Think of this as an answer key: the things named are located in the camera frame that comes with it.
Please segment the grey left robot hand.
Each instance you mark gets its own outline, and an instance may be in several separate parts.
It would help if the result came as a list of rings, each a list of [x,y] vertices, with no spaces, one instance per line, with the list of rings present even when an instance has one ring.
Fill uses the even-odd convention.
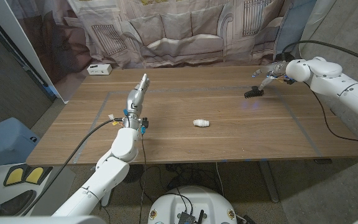
[[[126,110],[129,114],[140,116],[145,93],[150,85],[150,80],[145,73],[141,81],[132,89],[127,97]]]

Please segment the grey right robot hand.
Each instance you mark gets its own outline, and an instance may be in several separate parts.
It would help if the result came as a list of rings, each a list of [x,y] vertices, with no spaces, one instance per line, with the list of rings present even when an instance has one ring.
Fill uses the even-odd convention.
[[[259,85],[258,90],[263,90],[264,87],[270,84],[274,79],[284,75],[286,73],[287,65],[288,62],[279,61],[264,65],[260,69],[256,70],[253,73],[253,77],[256,77],[257,75],[265,75],[265,79]]]

